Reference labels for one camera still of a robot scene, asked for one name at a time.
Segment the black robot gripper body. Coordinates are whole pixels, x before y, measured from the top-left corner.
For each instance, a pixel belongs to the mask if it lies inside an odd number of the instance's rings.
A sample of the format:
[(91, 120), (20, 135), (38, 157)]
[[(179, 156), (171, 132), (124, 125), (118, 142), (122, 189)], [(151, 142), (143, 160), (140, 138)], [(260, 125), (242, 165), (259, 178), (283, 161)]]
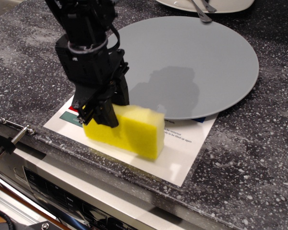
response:
[(67, 36), (62, 36), (55, 50), (69, 81), (75, 85), (72, 107), (78, 112), (81, 124), (93, 119), (93, 100), (112, 97), (116, 87), (114, 79), (126, 74), (129, 67), (124, 61), (124, 50), (111, 53), (107, 46), (93, 52), (72, 52)]

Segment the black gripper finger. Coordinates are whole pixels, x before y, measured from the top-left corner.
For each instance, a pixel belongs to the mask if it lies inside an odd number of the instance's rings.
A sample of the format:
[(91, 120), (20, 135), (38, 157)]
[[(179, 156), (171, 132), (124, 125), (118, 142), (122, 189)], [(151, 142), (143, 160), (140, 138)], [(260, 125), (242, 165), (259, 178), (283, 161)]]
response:
[(112, 100), (107, 99), (94, 99), (93, 100), (93, 119), (99, 125), (106, 125), (111, 128), (115, 128), (119, 125)]
[(129, 105), (129, 91), (125, 75), (121, 74), (114, 79), (116, 90), (112, 95), (112, 102), (116, 105)]

